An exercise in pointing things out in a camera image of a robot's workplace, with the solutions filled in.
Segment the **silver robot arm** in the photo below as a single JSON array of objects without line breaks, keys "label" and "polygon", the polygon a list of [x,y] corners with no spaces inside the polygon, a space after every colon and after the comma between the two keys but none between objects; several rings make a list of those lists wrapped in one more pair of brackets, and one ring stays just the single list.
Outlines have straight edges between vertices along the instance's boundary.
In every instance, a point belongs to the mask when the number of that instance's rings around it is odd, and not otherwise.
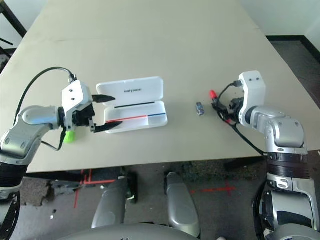
[{"label": "silver robot arm", "polygon": [[107,131],[121,122],[94,124],[93,102],[103,103],[115,98],[91,95],[90,89],[79,80],[72,80],[62,90],[62,107],[30,106],[16,117],[14,126],[0,140],[0,239],[9,239],[19,216],[22,179],[27,172],[42,137],[50,130],[63,128],[59,150],[66,131],[86,126],[93,133]]},{"label": "silver robot arm", "polygon": [[264,134],[267,189],[260,214],[267,239],[320,239],[315,183],[310,178],[308,150],[301,123],[275,108],[263,106],[266,85],[258,71],[239,76],[244,89],[239,122]]}]

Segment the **red tape mark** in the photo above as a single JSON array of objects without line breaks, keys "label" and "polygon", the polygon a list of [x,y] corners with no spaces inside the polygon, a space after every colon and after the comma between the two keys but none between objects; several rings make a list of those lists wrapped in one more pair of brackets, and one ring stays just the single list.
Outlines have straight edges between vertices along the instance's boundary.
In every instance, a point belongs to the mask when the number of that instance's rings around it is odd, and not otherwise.
[{"label": "red tape mark", "polygon": [[227,192],[228,192],[228,196],[229,197],[231,197],[231,190],[229,189],[230,187],[229,187],[229,182],[228,182],[228,180],[226,179],[225,181],[224,181],[224,183],[225,183],[225,187],[227,188]]},{"label": "red tape mark", "polygon": [[[213,188],[205,188],[200,189],[199,192],[201,193],[212,193],[212,192],[228,192],[228,195],[231,196],[231,191],[236,190],[235,186],[229,186],[228,183],[225,184],[224,187],[213,187]],[[196,190],[191,190],[190,194],[195,194]]]},{"label": "red tape mark", "polygon": [[77,189],[75,190],[75,198],[74,198],[74,204],[73,204],[73,208],[74,208],[74,209],[77,208],[78,197],[79,197],[79,188],[77,188]]}]

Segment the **green object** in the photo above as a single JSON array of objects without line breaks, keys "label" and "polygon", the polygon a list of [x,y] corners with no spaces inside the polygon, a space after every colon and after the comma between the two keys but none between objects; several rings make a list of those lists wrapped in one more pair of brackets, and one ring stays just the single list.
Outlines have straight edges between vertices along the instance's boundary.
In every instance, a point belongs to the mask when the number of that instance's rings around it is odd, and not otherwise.
[{"label": "green object", "polygon": [[63,142],[64,143],[72,143],[76,138],[76,132],[75,131],[67,131],[65,133],[65,137]]}]

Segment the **wall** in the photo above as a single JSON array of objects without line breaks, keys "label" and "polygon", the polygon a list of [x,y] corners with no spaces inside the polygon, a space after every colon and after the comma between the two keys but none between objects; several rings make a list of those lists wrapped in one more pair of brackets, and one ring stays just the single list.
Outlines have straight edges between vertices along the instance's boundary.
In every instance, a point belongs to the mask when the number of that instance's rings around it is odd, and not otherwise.
[{"label": "wall", "polygon": [[320,15],[319,0],[239,0],[266,35],[305,35]]},{"label": "wall", "polygon": [[[48,0],[5,0],[5,3],[28,31],[47,1]],[[14,46],[11,46],[0,41],[0,47],[4,49],[17,48],[22,40],[21,36],[11,26],[3,14],[0,15],[0,38],[14,44]]]},{"label": "wall", "polygon": [[305,36],[320,51],[320,13],[318,19],[307,30]]},{"label": "wall", "polygon": [[[29,30],[48,0],[5,0]],[[320,50],[320,0],[239,0],[266,35],[305,35]],[[0,42],[4,49],[16,48],[22,38],[0,15]]]}]

